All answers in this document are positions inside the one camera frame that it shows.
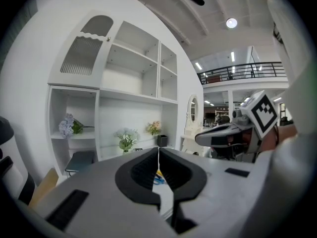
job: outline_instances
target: recessed light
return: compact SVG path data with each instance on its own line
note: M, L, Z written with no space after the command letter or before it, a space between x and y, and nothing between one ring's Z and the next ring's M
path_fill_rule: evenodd
M199 63L195 63L195 65L198 67L198 69L202 70L203 68L200 66Z
M235 61L234 52L231 52L231 59L232 59L232 61Z
M226 22L227 27L229 28L235 28L237 26L238 22L234 18L229 18Z

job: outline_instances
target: balcony railing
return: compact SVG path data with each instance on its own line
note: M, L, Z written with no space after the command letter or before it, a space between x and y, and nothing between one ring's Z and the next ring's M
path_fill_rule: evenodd
M197 73L202 85L227 80L260 78L260 77L286 77L281 62L254 62L227 66Z

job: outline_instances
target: vase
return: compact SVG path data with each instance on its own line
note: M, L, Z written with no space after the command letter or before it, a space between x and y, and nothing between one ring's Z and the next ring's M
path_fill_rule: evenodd
M165 147L167 146L167 139L168 137L165 135L158 135L157 144L159 147Z

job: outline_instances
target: white shelving unit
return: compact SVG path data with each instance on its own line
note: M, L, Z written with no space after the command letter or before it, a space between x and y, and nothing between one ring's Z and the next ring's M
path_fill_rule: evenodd
M158 96L177 101L177 57L164 44L160 47Z
M160 64L177 74L176 54L164 44L161 44Z
M49 141L55 169L63 175L71 156L79 150L96 151L94 128L86 128L83 133L64 139L58 131L59 123L66 113L71 113L83 125L95 125L95 102L97 90L51 86L48 97L47 125Z
M49 79L53 85L48 96L48 140L60 180L65 179L65 167L76 151L94 150L96 161L122 155L114 133L125 127L138 130L141 136L133 148L156 146L156 137L145 130L156 120L169 138L168 146L176 143L175 53L128 22L96 12L89 15L65 42L59 55L64 58L57 58ZM83 77L92 75L93 82L87 84ZM95 128L63 139L58 124L66 113Z
M133 94L124 91L118 91L107 88L100 88L100 96L103 98L110 99L119 99L126 101L134 101L134 102L142 102L149 104L157 104L157 105L169 105L169 104L177 104L177 101L164 99L164 98L154 98L151 96L141 95L141 94Z
M105 56L122 21L91 11L70 32L49 76L51 85L98 89Z

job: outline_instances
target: person's hand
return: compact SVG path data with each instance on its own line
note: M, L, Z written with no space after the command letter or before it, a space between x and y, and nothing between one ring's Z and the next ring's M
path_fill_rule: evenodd
M272 128L268 134L264 137L262 144L260 146L259 152L273 150L276 148L276 133L274 128Z
M296 127L293 124L287 126L278 127L278 144L282 143L285 139L294 137L297 134ZM272 128L269 133L264 137L260 152L273 150L276 148L276 133L274 128Z

